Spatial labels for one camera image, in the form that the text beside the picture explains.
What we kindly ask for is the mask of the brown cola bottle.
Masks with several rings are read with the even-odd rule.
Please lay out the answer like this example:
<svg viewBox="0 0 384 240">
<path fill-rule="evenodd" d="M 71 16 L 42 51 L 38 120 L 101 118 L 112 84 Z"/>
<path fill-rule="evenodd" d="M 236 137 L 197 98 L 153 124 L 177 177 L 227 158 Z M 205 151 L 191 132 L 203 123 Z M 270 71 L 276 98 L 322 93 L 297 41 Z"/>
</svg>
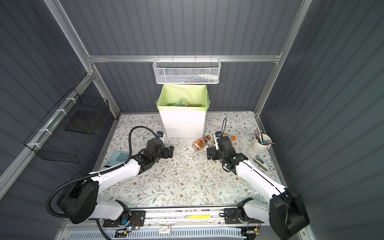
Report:
<svg viewBox="0 0 384 240">
<path fill-rule="evenodd" d="M 209 134 L 205 137 L 202 137 L 200 139 L 198 139 L 197 141 L 195 141 L 193 144 L 192 144 L 192 147 L 193 149 L 198 152 L 200 150 L 202 150 L 204 147 L 207 146 L 207 144 L 210 142 L 210 140 L 213 138 L 213 135 L 212 134 Z"/>
</svg>

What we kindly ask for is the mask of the green bottle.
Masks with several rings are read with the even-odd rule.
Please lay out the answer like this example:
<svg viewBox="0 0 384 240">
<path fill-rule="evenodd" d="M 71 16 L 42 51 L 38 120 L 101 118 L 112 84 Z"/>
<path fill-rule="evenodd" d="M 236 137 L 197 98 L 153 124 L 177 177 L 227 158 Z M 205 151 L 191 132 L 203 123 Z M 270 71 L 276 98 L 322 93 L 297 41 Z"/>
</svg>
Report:
<svg viewBox="0 0 384 240">
<path fill-rule="evenodd" d="M 186 101 L 178 101 L 174 104 L 175 107 L 190 107 L 190 103 Z"/>
</svg>

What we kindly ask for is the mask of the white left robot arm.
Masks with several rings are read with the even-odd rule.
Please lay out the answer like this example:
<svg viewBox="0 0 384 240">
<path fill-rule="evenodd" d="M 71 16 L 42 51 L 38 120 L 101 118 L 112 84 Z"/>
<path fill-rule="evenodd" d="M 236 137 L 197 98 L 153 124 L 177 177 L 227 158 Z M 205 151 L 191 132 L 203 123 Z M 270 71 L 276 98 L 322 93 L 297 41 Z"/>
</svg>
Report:
<svg viewBox="0 0 384 240">
<path fill-rule="evenodd" d="M 98 201 L 98 195 L 109 187 L 138 176 L 149 170 L 160 159 L 171 159 L 173 146 L 165 146 L 163 133 L 155 133 L 144 149 L 132 154 L 132 143 L 128 157 L 122 163 L 97 172 L 91 172 L 70 180 L 54 190 L 46 201 L 47 212 L 56 218 L 67 218 L 73 224 L 86 220 L 110 220 L 125 227 L 135 221 L 127 205 L 120 200 Z"/>
</svg>

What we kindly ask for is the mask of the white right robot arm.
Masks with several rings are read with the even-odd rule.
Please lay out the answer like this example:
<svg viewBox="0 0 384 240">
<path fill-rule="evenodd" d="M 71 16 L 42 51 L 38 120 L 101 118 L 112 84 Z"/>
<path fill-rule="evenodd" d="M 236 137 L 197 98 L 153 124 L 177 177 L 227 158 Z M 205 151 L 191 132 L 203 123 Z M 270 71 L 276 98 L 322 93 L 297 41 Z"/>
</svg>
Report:
<svg viewBox="0 0 384 240">
<path fill-rule="evenodd" d="M 290 191 L 261 172 L 241 153 L 236 153 L 228 136 L 225 136 L 227 120 L 222 129 L 215 132 L 215 146 L 207 148 L 207 158 L 220 161 L 225 172 L 246 180 L 267 201 L 266 204 L 246 198 L 237 204 L 236 212 L 224 214 L 227 222 L 266 223 L 281 240 L 288 240 L 310 224 L 303 199 L 299 193 Z"/>
</svg>

